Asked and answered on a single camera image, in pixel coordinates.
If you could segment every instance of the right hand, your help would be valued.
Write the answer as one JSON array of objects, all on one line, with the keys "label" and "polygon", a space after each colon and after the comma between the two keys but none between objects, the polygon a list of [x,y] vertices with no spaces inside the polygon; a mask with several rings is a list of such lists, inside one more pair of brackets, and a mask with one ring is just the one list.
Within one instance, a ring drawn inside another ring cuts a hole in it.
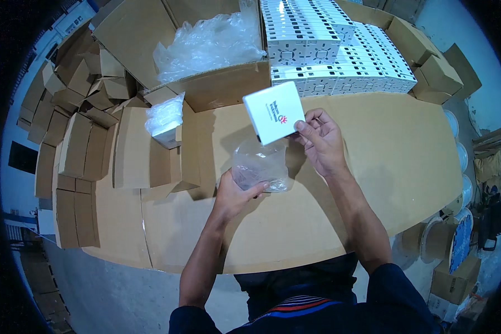
[{"label": "right hand", "polygon": [[306,122],[295,123],[295,140],[304,145],[308,159],[323,177],[348,170],[343,153],[343,139],[338,124],[322,108],[306,113]]}]

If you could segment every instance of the wall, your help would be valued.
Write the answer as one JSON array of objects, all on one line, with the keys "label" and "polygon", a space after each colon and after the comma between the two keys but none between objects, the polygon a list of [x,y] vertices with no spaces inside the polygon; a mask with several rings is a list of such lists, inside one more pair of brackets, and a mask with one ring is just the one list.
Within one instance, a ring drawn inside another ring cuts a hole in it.
[{"label": "wall", "polygon": [[466,100],[477,133],[501,128],[501,64],[468,10],[459,0],[427,0],[416,26],[441,51],[456,43],[481,80],[482,87]]}]

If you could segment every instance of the clear plastic bag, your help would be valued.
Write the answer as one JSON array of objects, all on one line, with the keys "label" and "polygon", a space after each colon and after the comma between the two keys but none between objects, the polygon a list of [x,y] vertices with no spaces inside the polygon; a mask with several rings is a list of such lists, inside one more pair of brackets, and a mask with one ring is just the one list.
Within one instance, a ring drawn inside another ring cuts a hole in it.
[{"label": "clear plastic bag", "polygon": [[287,191],[286,143],[276,141],[262,146],[256,138],[246,139],[234,151],[232,177],[243,190],[268,181],[266,192]]},{"label": "clear plastic bag", "polygon": [[147,109],[145,129],[152,137],[172,130],[182,124],[182,106],[185,92]]},{"label": "clear plastic bag", "polygon": [[161,84],[208,70],[256,62],[265,56],[260,47],[256,1],[240,0],[239,7],[241,12],[200,20],[194,27],[184,22],[167,49],[158,43],[153,57]]}]

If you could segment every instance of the open cardboard box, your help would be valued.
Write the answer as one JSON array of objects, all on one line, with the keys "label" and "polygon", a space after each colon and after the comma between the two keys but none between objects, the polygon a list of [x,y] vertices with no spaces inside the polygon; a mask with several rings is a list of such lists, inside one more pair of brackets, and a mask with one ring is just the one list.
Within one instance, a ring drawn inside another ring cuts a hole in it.
[{"label": "open cardboard box", "polygon": [[[113,0],[93,19],[93,36],[115,57],[146,91],[161,87],[152,53],[160,42],[173,43],[183,21],[210,19],[221,12],[239,11],[237,2]],[[186,101],[195,112],[242,103],[241,98],[271,86],[269,60],[245,63],[201,73],[167,84],[175,93],[186,92]]]}]

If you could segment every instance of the white box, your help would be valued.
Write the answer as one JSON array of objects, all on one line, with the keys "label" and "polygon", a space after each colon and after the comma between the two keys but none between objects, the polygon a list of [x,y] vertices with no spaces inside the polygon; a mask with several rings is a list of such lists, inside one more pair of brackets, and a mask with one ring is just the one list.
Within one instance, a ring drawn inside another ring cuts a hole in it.
[{"label": "white box", "polygon": [[295,122],[304,121],[301,100],[293,81],[243,97],[254,132],[267,145],[295,132]]}]

